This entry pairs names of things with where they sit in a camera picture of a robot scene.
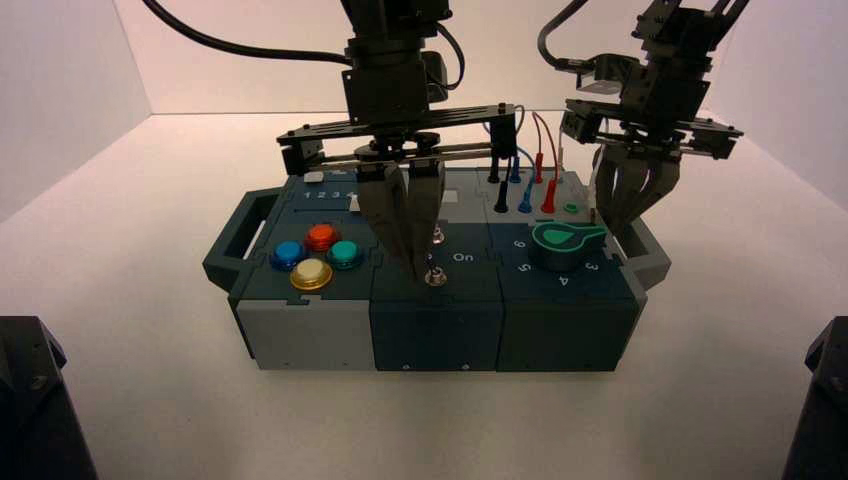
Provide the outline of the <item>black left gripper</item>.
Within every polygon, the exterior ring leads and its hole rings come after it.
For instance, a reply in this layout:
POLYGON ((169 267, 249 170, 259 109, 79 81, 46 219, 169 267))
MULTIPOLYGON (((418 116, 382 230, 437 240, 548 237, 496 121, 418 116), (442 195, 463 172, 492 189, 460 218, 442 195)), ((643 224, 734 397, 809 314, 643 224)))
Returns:
POLYGON ((342 73, 345 121, 306 124, 277 138, 285 172, 357 170, 360 213, 386 252, 416 282, 428 270, 445 185, 441 162, 517 155, 515 106, 430 108, 427 63, 355 67, 342 73), (443 145, 443 128, 487 123, 487 142, 443 145), (402 170, 409 164, 408 192, 402 170))

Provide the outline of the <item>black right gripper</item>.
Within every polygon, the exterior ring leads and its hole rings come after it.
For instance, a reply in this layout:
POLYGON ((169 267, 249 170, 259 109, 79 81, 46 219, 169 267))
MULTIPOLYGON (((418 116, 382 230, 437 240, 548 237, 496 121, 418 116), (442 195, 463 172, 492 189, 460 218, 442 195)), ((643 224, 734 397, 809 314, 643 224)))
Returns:
MULTIPOLYGON (((643 144, 661 150, 726 159, 743 133, 697 113, 710 83, 710 58, 592 58, 578 73, 581 92, 616 94, 616 103, 568 99, 562 132, 581 144, 643 144)), ((622 230, 663 197, 680 178, 679 161, 633 158, 605 145, 596 155, 597 212, 622 230)))

